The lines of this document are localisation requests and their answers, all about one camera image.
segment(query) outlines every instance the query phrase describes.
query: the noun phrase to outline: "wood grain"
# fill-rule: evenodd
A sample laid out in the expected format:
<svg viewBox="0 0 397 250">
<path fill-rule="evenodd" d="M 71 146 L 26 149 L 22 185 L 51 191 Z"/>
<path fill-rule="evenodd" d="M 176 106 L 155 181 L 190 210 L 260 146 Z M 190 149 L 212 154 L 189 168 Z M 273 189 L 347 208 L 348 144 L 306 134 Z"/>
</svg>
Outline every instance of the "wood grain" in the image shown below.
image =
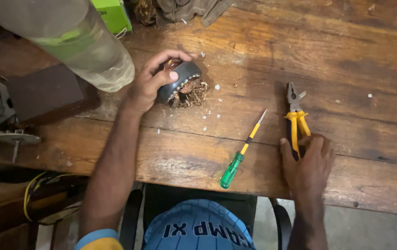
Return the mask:
<svg viewBox="0 0 397 250">
<path fill-rule="evenodd" d="M 164 48 L 203 52 L 197 64 L 211 85 L 203 109 L 155 105 L 146 113 L 138 180 L 219 190 L 232 154 L 268 108 L 229 191 L 287 197 L 277 144 L 285 135 L 284 86 L 293 81 L 307 92 L 301 104 L 311 131 L 337 143 L 326 203 L 397 213 L 396 0 L 238 0 L 206 29 L 198 18 L 163 31 L 134 25 L 122 41 L 137 74 Z M 27 41 L 0 41 L 5 77 L 54 64 Z M 43 143 L 22 147 L 18 162 L 90 174 L 125 91 L 100 92 L 102 105 L 80 115 L 88 119 L 37 128 Z M 0 145 L 0 162 L 10 158 L 11 148 Z"/>
<path fill-rule="evenodd" d="M 10 250 L 28 250 L 34 249 L 33 246 L 29 246 L 30 237 L 32 232 L 32 226 L 28 223 L 21 224 L 17 227 L 11 228 L 0 233 L 0 249 Z"/>
<path fill-rule="evenodd" d="M 79 118 L 43 126 L 39 131 L 44 135 L 43 143 L 21 148 L 17 162 L 29 168 L 89 175 L 110 128 L 111 122 Z M 243 143 L 164 129 L 158 134 L 155 128 L 142 127 L 136 180 L 290 198 L 281 177 L 278 147 L 256 142 L 251 143 L 229 189 L 219 186 L 219 179 Z M 325 203 L 353 207 L 354 202 L 361 209 L 397 213 L 397 164 L 339 156 L 329 177 Z"/>
</svg>

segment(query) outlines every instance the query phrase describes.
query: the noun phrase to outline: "plastic bottle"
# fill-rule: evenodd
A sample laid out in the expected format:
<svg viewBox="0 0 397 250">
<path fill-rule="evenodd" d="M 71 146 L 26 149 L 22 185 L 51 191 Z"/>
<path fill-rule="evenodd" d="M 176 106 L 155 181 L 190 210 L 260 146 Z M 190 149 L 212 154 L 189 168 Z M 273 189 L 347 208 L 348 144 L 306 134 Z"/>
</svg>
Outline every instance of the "plastic bottle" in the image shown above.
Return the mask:
<svg viewBox="0 0 397 250">
<path fill-rule="evenodd" d="M 129 53 L 89 0 L 0 0 L 0 25 L 101 90 L 116 92 L 134 79 Z"/>
</svg>

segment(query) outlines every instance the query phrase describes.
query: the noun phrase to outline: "screwdriver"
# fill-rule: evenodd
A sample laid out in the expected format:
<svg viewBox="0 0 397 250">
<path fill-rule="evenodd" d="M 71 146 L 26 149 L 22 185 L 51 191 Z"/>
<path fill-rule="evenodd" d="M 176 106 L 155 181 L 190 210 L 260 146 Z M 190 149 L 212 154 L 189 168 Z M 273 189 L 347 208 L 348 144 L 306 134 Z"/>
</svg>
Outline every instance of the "screwdriver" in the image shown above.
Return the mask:
<svg viewBox="0 0 397 250">
<path fill-rule="evenodd" d="M 262 117 L 260 117 L 260 120 L 258 120 L 257 124 L 253 128 L 241 151 L 235 153 L 234 159 L 232 160 L 231 164 L 229 164 L 228 169 L 226 169 L 226 172 L 224 173 L 222 180 L 220 181 L 220 186 L 222 186 L 222 188 L 227 189 L 229 188 L 229 185 L 231 185 L 232 179 L 234 179 L 235 173 L 237 172 L 237 167 L 240 162 L 245 159 L 244 154 L 248 149 L 248 146 L 250 145 L 255 133 L 257 132 L 258 127 L 260 127 L 260 122 L 262 122 L 262 119 L 266 114 L 266 110 L 263 112 Z"/>
</svg>

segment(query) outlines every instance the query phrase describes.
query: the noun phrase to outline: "green box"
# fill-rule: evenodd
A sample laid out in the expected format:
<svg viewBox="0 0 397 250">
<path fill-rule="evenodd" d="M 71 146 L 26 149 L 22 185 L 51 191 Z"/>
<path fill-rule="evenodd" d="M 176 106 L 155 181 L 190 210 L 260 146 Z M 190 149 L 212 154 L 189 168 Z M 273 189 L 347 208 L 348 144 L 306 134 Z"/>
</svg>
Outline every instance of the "green box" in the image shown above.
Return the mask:
<svg viewBox="0 0 397 250">
<path fill-rule="evenodd" d="M 112 33 L 120 33 L 124 28 L 132 31 L 129 16 L 120 0 L 91 0 L 100 14 L 107 29 Z"/>
</svg>

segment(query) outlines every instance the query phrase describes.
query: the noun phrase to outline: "screwdriver tip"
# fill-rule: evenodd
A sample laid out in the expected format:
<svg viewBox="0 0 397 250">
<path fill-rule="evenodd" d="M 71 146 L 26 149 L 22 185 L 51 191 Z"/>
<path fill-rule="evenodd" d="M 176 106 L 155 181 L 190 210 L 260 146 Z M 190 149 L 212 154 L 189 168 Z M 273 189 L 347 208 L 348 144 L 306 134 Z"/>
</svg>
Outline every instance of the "screwdriver tip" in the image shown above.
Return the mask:
<svg viewBox="0 0 397 250">
<path fill-rule="evenodd" d="M 260 122 L 262 122 L 262 119 L 265 116 L 267 110 L 268 109 L 265 109 L 265 111 L 263 112 L 262 117 L 260 117 L 260 120 L 258 120 L 258 122 L 257 122 L 258 124 L 260 124 Z"/>
</svg>

